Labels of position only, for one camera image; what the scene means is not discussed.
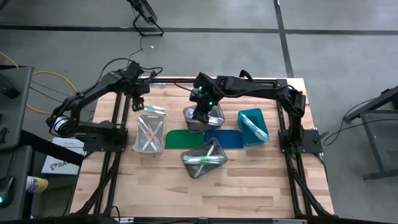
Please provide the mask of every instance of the butcher block tabletop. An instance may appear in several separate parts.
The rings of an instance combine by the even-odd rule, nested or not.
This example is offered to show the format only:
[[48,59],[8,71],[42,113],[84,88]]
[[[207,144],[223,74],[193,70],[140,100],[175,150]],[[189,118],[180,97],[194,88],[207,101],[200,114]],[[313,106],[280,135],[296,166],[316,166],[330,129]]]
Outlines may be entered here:
[[[302,78],[288,78],[287,81],[307,95]],[[181,83],[181,86],[193,88],[189,83]],[[189,94],[168,83],[151,85],[150,93],[143,97],[145,104],[167,110],[167,133],[187,128],[182,110],[195,104],[189,101]],[[93,122],[111,120],[115,99],[116,94],[108,93],[98,100]],[[118,122],[121,120],[123,105],[124,98]],[[260,108],[271,140],[259,146],[245,146],[244,149],[225,149],[228,162],[197,179],[189,177],[180,158],[181,153],[188,149],[165,149],[158,155],[133,151],[138,130],[137,118],[146,112],[134,113],[129,110],[126,125],[129,136],[121,157],[113,201],[122,217],[294,217],[286,161],[279,149],[277,132],[280,126],[276,101],[244,96],[223,98],[220,105],[226,118],[221,129],[239,130],[238,111]],[[314,127],[308,96],[302,124],[305,129]],[[81,208],[98,186],[103,157],[103,152],[95,152],[83,161],[71,212]],[[321,162],[311,154],[303,154],[302,158],[308,188],[323,207],[333,213]],[[300,208],[305,212],[302,191],[298,185],[297,189]],[[104,208],[107,194],[108,188],[104,191],[101,209]]]

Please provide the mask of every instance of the green mat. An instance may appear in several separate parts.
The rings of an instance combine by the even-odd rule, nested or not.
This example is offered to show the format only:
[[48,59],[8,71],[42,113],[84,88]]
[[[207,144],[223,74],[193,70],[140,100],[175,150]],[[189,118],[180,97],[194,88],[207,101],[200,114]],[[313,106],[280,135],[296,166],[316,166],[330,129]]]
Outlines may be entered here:
[[173,130],[166,135],[166,149],[196,149],[205,143],[203,133],[195,134],[189,130]]

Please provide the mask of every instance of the blue mat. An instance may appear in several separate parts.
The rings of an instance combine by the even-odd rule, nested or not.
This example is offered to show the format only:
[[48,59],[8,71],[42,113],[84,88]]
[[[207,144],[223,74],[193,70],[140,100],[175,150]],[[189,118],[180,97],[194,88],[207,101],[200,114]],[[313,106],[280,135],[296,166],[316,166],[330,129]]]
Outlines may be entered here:
[[205,132],[205,142],[216,138],[223,149],[243,149],[242,133],[237,130],[214,130]]

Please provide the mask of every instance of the teal plastic container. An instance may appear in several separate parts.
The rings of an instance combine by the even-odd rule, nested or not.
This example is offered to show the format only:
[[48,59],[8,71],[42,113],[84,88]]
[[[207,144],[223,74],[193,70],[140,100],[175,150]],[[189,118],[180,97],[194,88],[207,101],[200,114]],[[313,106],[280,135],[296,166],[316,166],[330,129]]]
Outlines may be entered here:
[[268,129],[266,122],[264,121],[264,117],[262,115],[262,112],[259,108],[256,109],[251,109],[251,110],[243,110],[239,111],[238,113],[238,123],[239,123],[239,128],[242,132],[243,136],[243,144],[245,146],[255,146],[259,144],[263,144],[264,141],[260,140],[250,129],[249,127],[241,122],[239,120],[239,115],[240,114],[246,115],[253,124],[255,124],[257,127],[259,127],[261,130],[263,130],[266,134],[269,135]]

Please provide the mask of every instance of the gray concrete floor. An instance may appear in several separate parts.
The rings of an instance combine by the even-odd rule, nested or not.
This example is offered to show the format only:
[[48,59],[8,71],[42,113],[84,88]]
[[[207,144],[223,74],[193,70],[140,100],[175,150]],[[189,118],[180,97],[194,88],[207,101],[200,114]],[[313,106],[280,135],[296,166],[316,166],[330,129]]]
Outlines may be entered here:
[[[272,0],[149,0],[164,27],[276,29]],[[286,29],[397,30],[394,0],[280,0]],[[0,12],[0,23],[24,25],[130,27],[131,8],[112,0],[13,0]],[[139,49],[136,32],[42,32],[0,30],[0,51],[19,65],[58,72],[78,89],[90,86],[102,66]],[[295,77],[305,79],[313,118],[320,132],[335,131],[353,105],[397,85],[397,36],[287,35]],[[166,33],[144,38],[134,56],[143,66],[162,66],[163,76],[237,75],[246,69],[256,77],[285,78],[278,34]],[[0,57],[1,64],[10,64]],[[124,67],[116,62],[109,69]],[[65,93],[72,89],[57,77],[33,79]],[[41,91],[48,90],[36,86]],[[63,96],[50,93],[62,100]],[[51,111],[57,102],[31,92],[29,103]],[[93,113],[83,112],[83,119]],[[24,129],[50,139],[46,115],[27,110]],[[365,183],[377,171],[363,128],[345,131],[324,147],[335,212],[346,218],[398,223],[398,178]],[[37,159],[36,173],[42,159]],[[68,187],[50,189],[35,199],[34,215],[60,215],[74,177],[57,178]]]

